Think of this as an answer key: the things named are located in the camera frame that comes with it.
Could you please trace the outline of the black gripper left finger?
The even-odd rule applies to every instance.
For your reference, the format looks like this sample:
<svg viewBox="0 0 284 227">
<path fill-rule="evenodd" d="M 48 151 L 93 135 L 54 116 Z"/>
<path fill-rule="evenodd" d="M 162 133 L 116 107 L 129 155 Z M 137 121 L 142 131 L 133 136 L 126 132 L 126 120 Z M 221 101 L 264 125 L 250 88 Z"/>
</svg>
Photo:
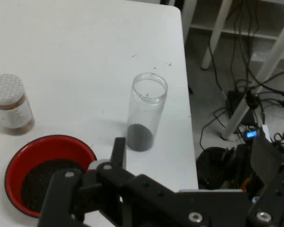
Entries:
<svg viewBox="0 0 284 227">
<path fill-rule="evenodd" d="M 175 193 L 145 175 L 124 169 L 125 138 L 116 138 L 111 158 L 86 173 L 62 169 L 51 178 L 40 227 L 82 227 L 99 211 L 116 227 L 208 227 L 209 215 L 192 207 L 194 193 Z"/>
</svg>

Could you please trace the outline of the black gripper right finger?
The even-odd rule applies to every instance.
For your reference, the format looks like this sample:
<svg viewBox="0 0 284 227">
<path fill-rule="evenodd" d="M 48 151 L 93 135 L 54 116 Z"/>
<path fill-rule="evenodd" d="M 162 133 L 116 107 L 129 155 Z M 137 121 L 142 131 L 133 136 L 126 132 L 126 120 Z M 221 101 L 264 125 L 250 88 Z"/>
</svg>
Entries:
<svg viewBox="0 0 284 227">
<path fill-rule="evenodd" d="M 284 227 L 284 155 L 265 137 L 256 137 L 250 161 L 264 189 L 248 212 L 248 223 L 253 227 Z"/>
</svg>

